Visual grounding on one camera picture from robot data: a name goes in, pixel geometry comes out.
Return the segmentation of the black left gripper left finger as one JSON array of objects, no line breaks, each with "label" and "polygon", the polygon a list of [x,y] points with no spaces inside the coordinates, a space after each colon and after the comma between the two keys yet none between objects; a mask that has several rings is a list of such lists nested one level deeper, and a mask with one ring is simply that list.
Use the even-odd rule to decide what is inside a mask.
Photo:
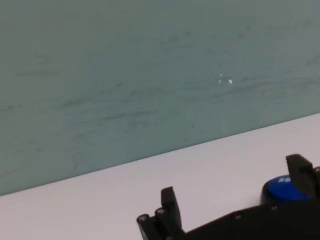
[{"label": "black left gripper left finger", "polygon": [[166,237],[184,237],[180,209],[172,186],[161,190],[161,209],[159,221],[167,233]]}]

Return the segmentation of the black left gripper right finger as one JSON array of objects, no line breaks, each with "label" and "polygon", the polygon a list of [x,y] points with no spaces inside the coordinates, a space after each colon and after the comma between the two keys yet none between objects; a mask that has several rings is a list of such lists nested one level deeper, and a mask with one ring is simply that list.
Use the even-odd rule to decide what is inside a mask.
[{"label": "black left gripper right finger", "polygon": [[320,167],[313,164],[300,154],[285,157],[288,173],[292,184],[310,198],[320,198]]}]

